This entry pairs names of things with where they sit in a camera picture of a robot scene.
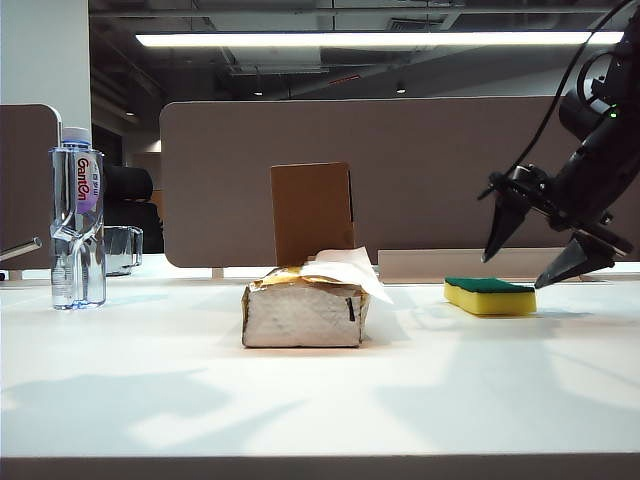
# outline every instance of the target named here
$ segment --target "plastic water bottle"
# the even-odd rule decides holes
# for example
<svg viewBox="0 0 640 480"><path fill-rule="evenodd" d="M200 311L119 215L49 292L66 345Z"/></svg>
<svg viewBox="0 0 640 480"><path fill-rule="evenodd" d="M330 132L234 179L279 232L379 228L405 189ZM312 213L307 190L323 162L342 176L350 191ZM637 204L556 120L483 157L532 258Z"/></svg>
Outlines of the plastic water bottle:
<svg viewBox="0 0 640 480"><path fill-rule="evenodd" d="M89 131L62 130L62 147L49 151L53 163L53 307L91 308L105 301L102 238L103 155L91 148Z"/></svg>

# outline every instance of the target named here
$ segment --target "ceiling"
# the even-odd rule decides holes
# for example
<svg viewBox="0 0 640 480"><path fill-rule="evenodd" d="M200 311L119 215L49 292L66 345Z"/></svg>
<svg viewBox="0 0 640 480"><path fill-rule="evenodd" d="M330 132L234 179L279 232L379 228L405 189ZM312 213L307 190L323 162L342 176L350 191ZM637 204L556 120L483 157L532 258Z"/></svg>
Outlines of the ceiling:
<svg viewBox="0 0 640 480"><path fill-rule="evenodd" d="M496 47L432 49L150 49L136 33L213 31L585 30L617 0L90 0L94 108L136 128L155 128L172 101L384 98L397 81L408 94L437 94L434 76L460 84L484 72L509 76L559 68L572 49L536 48L514 56ZM624 26L623 15L607 29ZM254 92L261 91L257 97Z"/></svg>

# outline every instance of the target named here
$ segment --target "yellow sponge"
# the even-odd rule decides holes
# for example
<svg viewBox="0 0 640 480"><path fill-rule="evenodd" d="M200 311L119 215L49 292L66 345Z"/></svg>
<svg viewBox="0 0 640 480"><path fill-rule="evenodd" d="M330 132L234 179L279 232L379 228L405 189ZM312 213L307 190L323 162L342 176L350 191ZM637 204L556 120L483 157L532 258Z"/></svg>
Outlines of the yellow sponge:
<svg viewBox="0 0 640 480"><path fill-rule="evenodd" d="M474 315L524 315L536 311L533 287L497 278L445 277L444 296Z"/></svg>

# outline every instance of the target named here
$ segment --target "desk partition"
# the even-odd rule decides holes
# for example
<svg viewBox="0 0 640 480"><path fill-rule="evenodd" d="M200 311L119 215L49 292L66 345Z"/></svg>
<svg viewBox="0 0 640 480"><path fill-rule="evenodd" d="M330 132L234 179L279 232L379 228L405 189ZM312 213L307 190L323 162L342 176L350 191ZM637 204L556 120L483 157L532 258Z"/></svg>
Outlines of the desk partition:
<svg viewBox="0 0 640 480"><path fill-rule="evenodd" d="M0 249L34 236L42 248L0 264L3 270L49 268L52 212L49 149L59 143L58 113L46 105L0 105Z"/></svg>
<svg viewBox="0 0 640 480"><path fill-rule="evenodd" d="M493 200L476 197L517 158L550 101L170 104L161 115L167 257L181 267L275 264L269 167L334 161L350 165L356 244L374 263L382 249L482 248ZM527 161L555 174L578 144L554 116ZM612 207L612 229L635 244L639 200L636 182ZM567 239L531 213L507 246Z"/></svg>

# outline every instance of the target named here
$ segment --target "glass mug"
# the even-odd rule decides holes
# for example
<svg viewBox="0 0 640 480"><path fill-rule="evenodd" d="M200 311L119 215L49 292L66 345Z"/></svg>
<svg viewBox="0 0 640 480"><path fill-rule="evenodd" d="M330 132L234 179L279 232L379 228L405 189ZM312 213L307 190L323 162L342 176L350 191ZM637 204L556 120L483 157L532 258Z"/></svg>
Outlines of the glass mug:
<svg viewBox="0 0 640 480"><path fill-rule="evenodd" d="M129 275L142 264L142 229L104 227L107 277Z"/></svg>

